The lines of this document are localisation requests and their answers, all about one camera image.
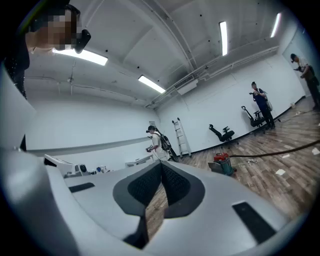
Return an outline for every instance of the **man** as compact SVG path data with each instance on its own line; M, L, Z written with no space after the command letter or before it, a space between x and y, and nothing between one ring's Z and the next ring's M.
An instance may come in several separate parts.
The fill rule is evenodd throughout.
M162 161L167 161L170 158L169 153L166 150L163 150L162 143L160 139L160 133L157 131L157 128L150 125L148 127L149 133L152 135L152 142L153 147L148 150L148 152L151 152L152 150L155 150L157 157Z
M73 49L79 40L80 33L77 33L77 26L80 11L71 4L65 4L67 2L69 1L52 1L55 6L54 9L51 8L53 13L44 14L44 22L40 22L39 17L31 21L28 31L21 31L16 36L6 54L4 65L13 83L25 99L27 99L24 85L25 70L30 66L29 53L49 53L53 48L57 50ZM23 151L27 150L26 137L23 138L20 148Z
M268 128L274 129L275 126L275 122L274 122L274 118L272 117L271 113L270 113L270 109L267 105L267 96L265 94L265 92L262 89L257 89L257 85L255 82L252 82L251 87L253 89L253 101L257 103L265 122L268 125Z
M309 88L309 91L311 93L311 96L314 101L314 110L320 110L320 93L318 91L318 85L319 81L316 78L312 67L308 64L307 60L301 57L298 57L294 53L291 54L291 62L298 63L298 68L294 69L295 71L302 72L301 78L304 78L306 81L306 84Z

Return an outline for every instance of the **aluminum ladder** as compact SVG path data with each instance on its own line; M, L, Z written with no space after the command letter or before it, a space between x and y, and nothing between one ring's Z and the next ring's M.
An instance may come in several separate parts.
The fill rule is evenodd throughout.
M173 129L175 131L176 140L178 142L180 157L182 158L183 153L186 153L186 152L188 153L189 157L191 157L191 149L190 149L189 143L187 141L185 131L182 128L182 124L181 124L179 117L177 119L178 119L177 122L172 121L172 123L173 123Z

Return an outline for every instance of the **white table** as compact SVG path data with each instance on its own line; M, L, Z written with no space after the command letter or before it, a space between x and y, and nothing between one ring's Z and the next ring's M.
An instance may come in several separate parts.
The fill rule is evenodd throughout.
M141 158L139 158L137 160L134 160L134 161L131 161L131 162L126 162L125 163L125 167L127 168L127 167L141 165L141 164L144 164L145 162L147 162L149 160L154 161L152 154L145 155L144 157L141 157Z

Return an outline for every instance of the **shirt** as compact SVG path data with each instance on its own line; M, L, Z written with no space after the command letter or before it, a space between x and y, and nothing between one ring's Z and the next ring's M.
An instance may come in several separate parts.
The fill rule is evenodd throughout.
M25 34L18 36L4 60L6 70L17 89L27 99L25 90L25 70L30 66Z
M158 158L161 160L168 160L170 158L169 153L166 150L163 150L160 134L157 131L152 134L152 142L154 146L158 146L155 149Z
M263 94L264 91L262 89L257 89L259 91L259 93ZM252 95L253 98L255 99L255 102L258 104L258 107L260 110L264 110L267 107L267 101L265 99L265 97L261 96L261 95Z
M301 58L299 57L299 62L298 62L299 67L301 68L301 72L303 73L307 67L308 61L305 58ZM306 80L311 80L314 78L314 75L312 74L311 70L309 69L309 71L307 73L304 74L304 78Z

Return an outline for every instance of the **white shirt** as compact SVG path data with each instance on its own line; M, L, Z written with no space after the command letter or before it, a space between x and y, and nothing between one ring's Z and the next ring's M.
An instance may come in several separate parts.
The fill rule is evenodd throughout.
M155 152L156 152L158 158L160 160L165 160L165 161L169 160L170 155L166 150L163 150L161 139L160 139L160 134L157 131L155 131L154 134L152 134L152 142L153 142L154 146L158 146L155 149Z
M305 58L299 57L298 65L299 65L299 67L301 67L301 71L304 72L306 69L306 66L309 64Z

